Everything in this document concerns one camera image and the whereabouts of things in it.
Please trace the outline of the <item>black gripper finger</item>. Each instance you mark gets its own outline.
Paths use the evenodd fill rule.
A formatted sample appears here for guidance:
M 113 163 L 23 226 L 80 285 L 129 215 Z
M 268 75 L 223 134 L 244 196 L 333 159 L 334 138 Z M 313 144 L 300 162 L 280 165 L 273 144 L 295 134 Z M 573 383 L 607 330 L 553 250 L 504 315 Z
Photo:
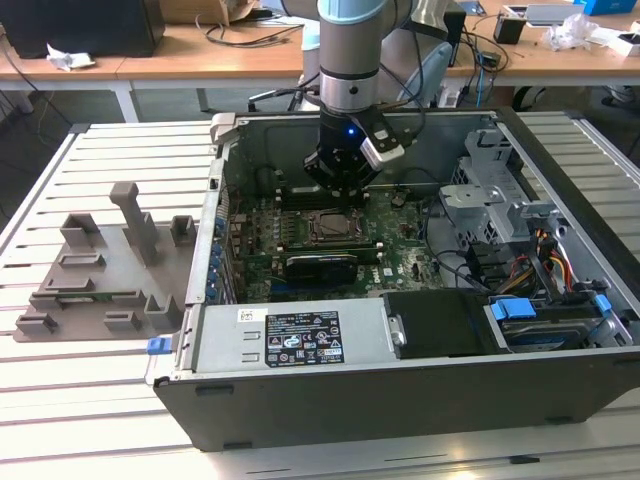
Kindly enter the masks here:
M 336 204 L 349 204 L 349 176 L 344 167 L 345 151 L 317 148 L 303 161 L 303 169 L 318 185 L 328 191 Z
M 349 186 L 349 204 L 361 206 L 366 202 L 368 186 L 379 175 L 379 171 L 374 170 L 369 164 L 363 164 L 351 178 Z

